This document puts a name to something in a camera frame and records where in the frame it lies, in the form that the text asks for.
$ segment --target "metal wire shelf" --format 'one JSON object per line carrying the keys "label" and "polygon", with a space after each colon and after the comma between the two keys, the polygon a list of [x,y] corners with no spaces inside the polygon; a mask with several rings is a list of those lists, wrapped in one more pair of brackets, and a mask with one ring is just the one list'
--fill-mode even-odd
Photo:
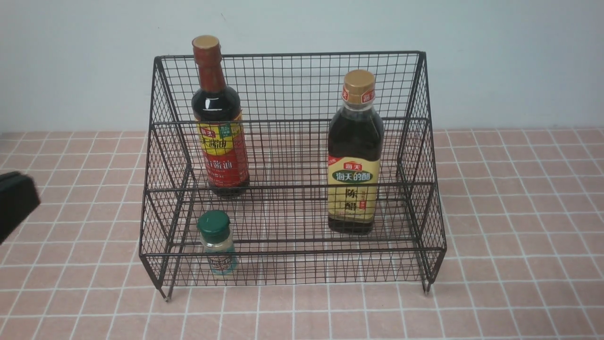
{"label": "metal wire shelf", "polygon": [[[417,280],[427,293],[446,252],[423,52],[225,55],[244,108],[250,188],[219,198],[207,185],[190,108],[192,56],[156,57],[140,258],[169,300],[174,286]],[[344,75],[376,75],[384,147],[374,229],[327,227],[327,129]],[[231,217],[239,267],[211,273],[195,228],[209,209]]]}

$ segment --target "green jar lid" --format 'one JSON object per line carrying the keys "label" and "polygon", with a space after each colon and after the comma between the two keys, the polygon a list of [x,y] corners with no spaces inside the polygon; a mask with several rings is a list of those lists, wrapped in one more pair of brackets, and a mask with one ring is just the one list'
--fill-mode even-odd
{"label": "green jar lid", "polygon": [[224,242],[229,237],[231,233],[230,223],[231,221],[224,211],[210,210],[199,217],[197,229],[199,229],[204,241],[216,244]]}

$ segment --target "yellow label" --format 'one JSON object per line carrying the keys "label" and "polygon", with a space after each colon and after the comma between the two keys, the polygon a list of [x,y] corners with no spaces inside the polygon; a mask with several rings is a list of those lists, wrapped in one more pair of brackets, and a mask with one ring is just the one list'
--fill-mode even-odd
{"label": "yellow label", "polygon": [[[241,112],[233,120],[241,120]],[[220,156],[233,150],[233,140],[242,132],[241,123],[199,123],[201,148],[210,155]]]}
{"label": "yellow label", "polygon": [[379,160],[370,162],[353,157],[329,157],[327,184],[341,185],[327,191],[329,215],[337,220],[371,222],[376,210]]}

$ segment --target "small spice jar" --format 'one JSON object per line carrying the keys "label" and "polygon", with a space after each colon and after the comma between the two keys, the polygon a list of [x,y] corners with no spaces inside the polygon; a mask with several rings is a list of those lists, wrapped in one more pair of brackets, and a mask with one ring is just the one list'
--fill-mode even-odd
{"label": "small spice jar", "polygon": [[228,215],[222,210],[207,211],[197,221],[205,252],[217,254],[208,257],[210,269],[215,275],[230,274],[238,264],[230,223]]}

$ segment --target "white wall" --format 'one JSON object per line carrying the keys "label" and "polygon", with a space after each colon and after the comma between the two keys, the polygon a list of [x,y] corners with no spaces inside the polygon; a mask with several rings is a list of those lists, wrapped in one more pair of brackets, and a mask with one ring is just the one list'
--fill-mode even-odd
{"label": "white wall", "polygon": [[604,125],[604,1],[4,0],[0,131],[143,130],[153,57],[425,50],[437,128]]}

